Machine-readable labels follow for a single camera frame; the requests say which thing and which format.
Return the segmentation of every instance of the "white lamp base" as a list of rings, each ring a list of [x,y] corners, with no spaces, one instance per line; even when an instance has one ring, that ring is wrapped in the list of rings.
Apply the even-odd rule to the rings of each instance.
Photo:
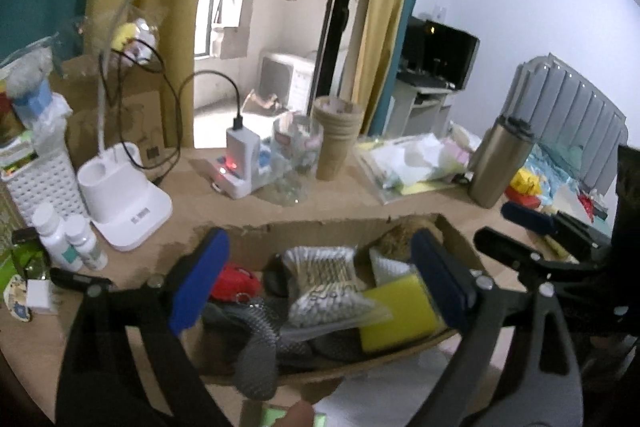
[[[140,164],[138,147],[126,147]],[[95,227],[119,251],[139,247],[173,211],[171,197],[132,165],[119,143],[79,169],[78,185]]]

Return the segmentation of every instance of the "bottle cap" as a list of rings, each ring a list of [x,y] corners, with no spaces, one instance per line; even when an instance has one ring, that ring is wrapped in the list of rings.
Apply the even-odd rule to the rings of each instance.
[[[65,234],[72,245],[81,245],[89,236],[89,221],[80,214],[72,214],[66,218]]]
[[[60,216],[49,201],[44,201],[36,207],[31,217],[31,224],[40,235],[49,235],[55,232],[60,224]]]

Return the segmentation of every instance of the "headboard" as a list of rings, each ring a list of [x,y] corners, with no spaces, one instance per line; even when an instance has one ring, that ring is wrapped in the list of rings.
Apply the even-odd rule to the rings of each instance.
[[[529,122],[543,142],[582,148],[579,181],[606,194],[616,175],[618,144],[626,143],[626,117],[580,73],[559,58],[521,64],[502,113]]]

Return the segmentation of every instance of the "white basket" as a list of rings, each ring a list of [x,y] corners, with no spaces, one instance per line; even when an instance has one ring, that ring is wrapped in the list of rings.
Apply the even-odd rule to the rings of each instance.
[[[53,204],[62,217],[71,214],[88,217],[76,173],[64,146],[37,158],[10,176],[2,176],[2,181],[28,227],[34,210],[43,201]]]

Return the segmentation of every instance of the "stack of paper cups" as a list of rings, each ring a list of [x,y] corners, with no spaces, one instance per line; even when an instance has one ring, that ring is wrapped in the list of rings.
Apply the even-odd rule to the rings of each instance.
[[[340,172],[360,134],[364,111],[355,103],[321,96],[314,101],[313,118],[322,125],[324,132],[316,178],[330,181]]]

